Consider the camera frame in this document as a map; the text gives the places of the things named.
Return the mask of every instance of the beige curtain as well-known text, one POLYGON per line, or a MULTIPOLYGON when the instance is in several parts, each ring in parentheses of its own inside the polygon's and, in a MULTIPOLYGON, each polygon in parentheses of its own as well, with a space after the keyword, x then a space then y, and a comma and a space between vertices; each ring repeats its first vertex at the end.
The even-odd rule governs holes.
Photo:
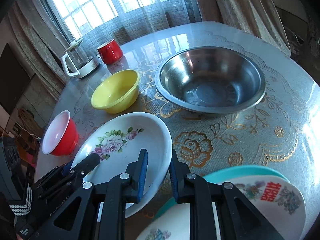
POLYGON ((272 0, 197 0, 203 20, 251 33, 290 56, 290 46, 272 0))
POLYGON ((12 28, 14 42, 28 66, 44 87, 58 100, 68 78, 55 60, 68 42, 52 22, 39 0, 16 0, 5 17, 12 28))

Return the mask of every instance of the lace tablecloth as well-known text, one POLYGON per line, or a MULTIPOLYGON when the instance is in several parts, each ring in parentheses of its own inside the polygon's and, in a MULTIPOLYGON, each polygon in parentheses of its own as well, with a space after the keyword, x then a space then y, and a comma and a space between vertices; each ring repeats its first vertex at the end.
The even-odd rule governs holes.
MULTIPOLYGON (((312 78, 263 40, 216 22, 166 29, 121 48, 124 56, 120 61, 108 68, 101 63, 88 77, 72 78, 66 85, 51 120, 69 110, 80 139, 70 156, 40 152, 35 179, 70 161, 82 143, 110 119, 128 112, 148 112, 166 123, 178 158, 194 173, 206 175, 230 166, 257 164, 284 174, 301 190, 306 202, 304 236, 320 211, 320 88, 312 78), (263 100, 249 110, 223 116, 195 114, 165 100, 155 88, 155 70, 170 55, 198 46, 225 47, 251 58, 267 81, 263 100), (120 114, 93 109, 90 99, 95 88, 109 75, 128 68, 141 75, 137 101, 120 114)), ((127 237, 135 239, 171 195, 167 176, 152 201, 126 220, 127 237)))

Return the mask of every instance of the kettle handle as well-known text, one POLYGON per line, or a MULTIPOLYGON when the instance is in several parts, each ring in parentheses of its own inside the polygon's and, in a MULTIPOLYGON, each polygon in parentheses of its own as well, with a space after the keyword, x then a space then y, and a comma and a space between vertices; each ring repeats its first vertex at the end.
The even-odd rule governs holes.
POLYGON ((72 60, 71 60, 71 58, 69 57, 68 53, 65 53, 65 54, 61 57, 61 63, 62 63, 63 71, 64 71, 64 73, 65 73, 67 76, 74 77, 74 76, 80 75, 79 70, 77 70, 75 64, 72 62, 72 60), (73 68, 74 68, 74 70, 75 70, 76 72, 74 72, 74 73, 70 73, 70 72, 69 72, 68 67, 67 67, 67 63, 66 63, 66 57, 69 58, 72 66, 73 66, 73 68))

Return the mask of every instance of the electric kettle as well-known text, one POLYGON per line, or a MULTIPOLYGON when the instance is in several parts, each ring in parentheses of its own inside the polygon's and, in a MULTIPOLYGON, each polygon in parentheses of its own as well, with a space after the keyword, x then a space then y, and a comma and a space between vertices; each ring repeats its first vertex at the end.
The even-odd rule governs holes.
POLYGON ((83 38, 72 41, 61 57, 63 71, 69 77, 83 78, 100 64, 97 56, 85 52, 84 43, 83 38))

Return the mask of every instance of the metal bolt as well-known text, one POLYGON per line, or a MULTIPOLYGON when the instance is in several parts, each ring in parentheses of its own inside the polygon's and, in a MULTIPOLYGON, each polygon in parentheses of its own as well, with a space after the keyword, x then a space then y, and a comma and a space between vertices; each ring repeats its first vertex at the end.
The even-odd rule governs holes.
POLYGON ((127 179, 127 178, 129 178, 130 177, 130 175, 128 174, 128 173, 122 173, 122 174, 120 174, 120 178, 121 179, 127 179))
POLYGON ((224 183, 223 186, 224 186, 224 188, 226 188, 226 189, 232 189, 232 188, 233 188, 233 185, 232 185, 232 183, 230 183, 230 182, 224 183))
POLYGON ((196 177, 197 177, 197 175, 194 174, 194 173, 188 173, 188 174, 187 174, 187 178, 188 178, 188 179, 195 179, 196 177))
POLYGON ((91 188, 92 187, 92 183, 87 181, 84 184, 82 184, 82 187, 85 188, 85 189, 91 188))

